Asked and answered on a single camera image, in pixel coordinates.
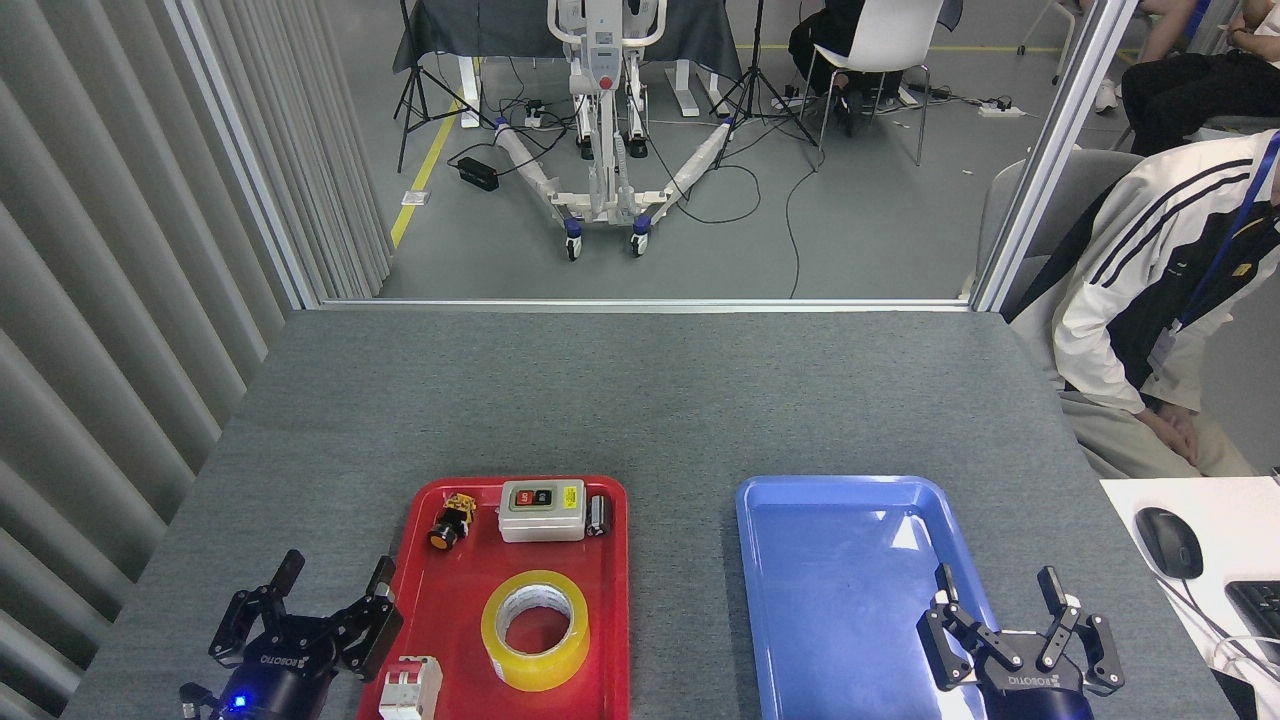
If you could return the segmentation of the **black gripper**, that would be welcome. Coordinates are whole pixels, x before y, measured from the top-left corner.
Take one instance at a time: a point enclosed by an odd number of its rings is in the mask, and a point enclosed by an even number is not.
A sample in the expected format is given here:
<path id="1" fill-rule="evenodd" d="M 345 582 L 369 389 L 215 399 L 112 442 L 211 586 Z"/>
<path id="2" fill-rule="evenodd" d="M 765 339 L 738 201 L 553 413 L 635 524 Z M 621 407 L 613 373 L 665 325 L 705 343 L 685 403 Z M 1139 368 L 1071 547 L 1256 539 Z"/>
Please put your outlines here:
<path id="1" fill-rule="evenodd" d="M 934 580 L 938 589 L 916 621 L 934 684 L 952 691 L 978 678 L 988 719 L 1092 719 L 1084 691 L 1106 697 L 1125 685 L 1110 621 L 1068 594 L 1055 568 L 1037 573 L 1052 618 L 1047 635 L 991 630 L 960 605 L 946 562 L 934 570 Z M 1084 674 L 1065 655 L 1074 637 L 1085 651 Z M 1021 665 L 1006 666 L 1006 655 Z"/>
<path id="2" fill-rule="evenodd" d="M 394 560 L 379 557 L 364 596 L 330 615 L 321 634 L 294 639 L 283 635 L 285 598 L 303 566 L 305 556 L 288 550 L 269 583 L 230 597 L 209 646 L 233 670 L 215 717 L 316 719 L 337 671 L 371 682 L 381 670 L 403 625 L 390 588 Z M 250 642 L 259 620 L 268 634 Z"/>

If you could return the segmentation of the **person's left hand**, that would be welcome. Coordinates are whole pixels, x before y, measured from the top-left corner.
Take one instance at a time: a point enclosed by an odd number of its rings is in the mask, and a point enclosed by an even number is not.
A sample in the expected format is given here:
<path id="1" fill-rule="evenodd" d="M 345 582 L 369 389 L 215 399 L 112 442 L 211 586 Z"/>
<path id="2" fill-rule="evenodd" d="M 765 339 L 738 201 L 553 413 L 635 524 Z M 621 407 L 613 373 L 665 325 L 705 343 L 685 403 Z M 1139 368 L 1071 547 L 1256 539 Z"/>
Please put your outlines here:
<path id="1" fill-rule="evenodd" d="M 1151 429 L 1156 437 L 1178 456 L 1184 459 L 1190 457 L 1190 446 L 1187 443 L 1187 438 L 1171 421 L 1161 418 L 1157 413 L 1148 407 L 1135 413 L 1134 418 Z"/>

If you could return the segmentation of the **person's right hand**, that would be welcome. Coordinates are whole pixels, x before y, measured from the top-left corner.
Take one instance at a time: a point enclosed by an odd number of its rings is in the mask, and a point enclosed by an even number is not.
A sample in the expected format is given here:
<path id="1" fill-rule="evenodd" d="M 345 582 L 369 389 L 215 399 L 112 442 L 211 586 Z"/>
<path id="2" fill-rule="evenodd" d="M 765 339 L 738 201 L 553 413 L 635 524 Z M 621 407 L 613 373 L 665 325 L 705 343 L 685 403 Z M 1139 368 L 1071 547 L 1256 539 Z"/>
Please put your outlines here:
<path id="1" fill-rule="evenodd" d="M 1179 434 L 1184 450 L 1181 456 L 1192 465 L 1199 465 L 1199 436 L 1196 429 L 1194 414 L 1181 406 L 1166 405 L 1166 420 Z"/>

